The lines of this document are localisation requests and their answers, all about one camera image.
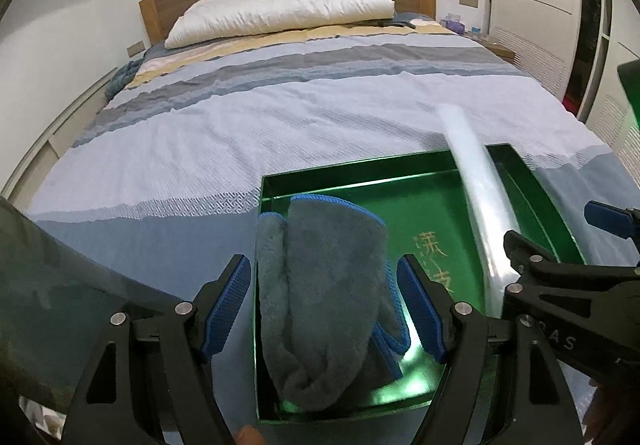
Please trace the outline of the dark grey blue-edged towel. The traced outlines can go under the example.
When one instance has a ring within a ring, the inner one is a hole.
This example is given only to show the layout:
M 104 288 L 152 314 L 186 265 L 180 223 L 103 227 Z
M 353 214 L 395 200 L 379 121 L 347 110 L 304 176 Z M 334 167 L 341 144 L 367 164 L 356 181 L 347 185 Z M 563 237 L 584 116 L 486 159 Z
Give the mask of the dark grey blue-edged towel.
M 317 194 L 258 218 L 260 342 L 280 399 L 325 410 L 402 377 L 410 331 L 376 214 Z

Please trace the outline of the white pillow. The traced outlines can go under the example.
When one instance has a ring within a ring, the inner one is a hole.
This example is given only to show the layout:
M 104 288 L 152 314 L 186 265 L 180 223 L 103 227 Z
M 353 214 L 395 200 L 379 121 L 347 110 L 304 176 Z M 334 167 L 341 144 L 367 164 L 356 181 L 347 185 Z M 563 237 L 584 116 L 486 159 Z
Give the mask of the white pillow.
M 388 20 L 394 14 L 394 0 L 198 0 L 175 21 L 165 46 Z

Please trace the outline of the purple tissue box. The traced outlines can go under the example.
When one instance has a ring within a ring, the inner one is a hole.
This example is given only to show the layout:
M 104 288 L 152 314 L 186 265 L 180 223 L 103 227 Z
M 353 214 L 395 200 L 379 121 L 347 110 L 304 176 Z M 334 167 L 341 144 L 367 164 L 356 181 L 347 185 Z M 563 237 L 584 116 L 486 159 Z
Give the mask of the purple tissue box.
M 462 23 L 461 17 L 458 14 L 448 13 L 440 21 L 440 24 L 459 36 L 463 36 L 465 34 L 465 24 Z

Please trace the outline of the clear plastic bag roll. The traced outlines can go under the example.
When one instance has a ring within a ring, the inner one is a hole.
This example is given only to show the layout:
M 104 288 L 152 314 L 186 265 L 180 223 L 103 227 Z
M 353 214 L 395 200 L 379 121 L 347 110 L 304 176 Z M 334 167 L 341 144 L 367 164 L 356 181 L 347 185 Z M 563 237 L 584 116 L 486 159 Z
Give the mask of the clear plastic bag roll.
M 488 148 L 472 128 L 464 110 L 454 104 L 436 108 L 448 148 L 462 179 L 480 264 L 484 273 L 485 313 L 502 312 L 503 292 L 520 274 L 512 269 L 503 249 L 507 231 L 520 224 Z

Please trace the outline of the green-lit tracker mount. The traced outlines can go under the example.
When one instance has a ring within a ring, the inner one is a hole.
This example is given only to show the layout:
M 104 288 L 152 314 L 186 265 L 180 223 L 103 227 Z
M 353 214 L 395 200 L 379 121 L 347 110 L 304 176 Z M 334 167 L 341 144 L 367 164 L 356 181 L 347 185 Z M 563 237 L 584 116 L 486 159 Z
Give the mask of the green-lit tracker mount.
M 640 61 L 634 60 L 617 67 L 620 84 L 634 112 L 636 124 L 640 122 Z

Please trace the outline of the striped bed cover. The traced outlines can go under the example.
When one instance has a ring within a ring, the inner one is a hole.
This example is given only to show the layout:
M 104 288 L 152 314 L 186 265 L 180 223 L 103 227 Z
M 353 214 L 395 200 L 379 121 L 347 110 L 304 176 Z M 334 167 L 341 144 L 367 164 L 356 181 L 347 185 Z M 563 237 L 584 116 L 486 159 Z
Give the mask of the striped bed cover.
M 268 174 L 445 147 L 439 104 L 520 155 L 593 264 L 633 265 L 588 225 L 589 200 L 634 207 L 639 188 L 536 79 L 476 42 L 394 28 L 278 42 L 119 92 L 58 161 L 28 216 L 93 261 L 189 298 L 252 254 Z

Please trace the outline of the green rectangular tray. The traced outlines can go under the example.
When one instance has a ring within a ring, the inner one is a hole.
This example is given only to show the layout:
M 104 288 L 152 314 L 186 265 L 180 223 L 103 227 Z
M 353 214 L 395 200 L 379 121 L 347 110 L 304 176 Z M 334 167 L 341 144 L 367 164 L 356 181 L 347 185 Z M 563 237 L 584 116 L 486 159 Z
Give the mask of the green rectangular tray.
M 491 145 L 488 153 L 521 233 L 562 262 L 582 263 L 584 255 L 561 213 L 514 148 Z M 262 178 L 259 210 L 285 214 L 291 198 L 301 194 L 342 198 L 376 214 L 388 229 L 390 262 L 413 254 L 428 277 L 445 285 L 454 300 L 483 309 L 483 265 L 463 184 L 448 150 L 270 174 Z M 415 332 L 410 338 L 409 350 L 398 361 L 402 373 L 399 380 L 351 399 L 344 397 L 325 411 L 303 411 L 280 399 L 262 357 L 262 343 L 256 341 L 259 421 L 284 425 L 356 420 L 427 406 L 437 389 L 442 366 L 423 351 Z

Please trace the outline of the wooden nightstand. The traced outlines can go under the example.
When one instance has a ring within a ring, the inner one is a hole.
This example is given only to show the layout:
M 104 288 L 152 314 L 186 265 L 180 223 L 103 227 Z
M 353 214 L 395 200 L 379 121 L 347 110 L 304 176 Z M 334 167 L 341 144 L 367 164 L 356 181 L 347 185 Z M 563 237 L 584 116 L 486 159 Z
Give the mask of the wooden nightstand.
M 515 52 L 506 48 L 502 44 L 486 40 L 478 40 L 477 43 L 484 46 L 484 48 L 488 49 L 491 53 L 494 53 L 495 56 L 500 57 L 503 61 L 508 63 L 515 62 Z

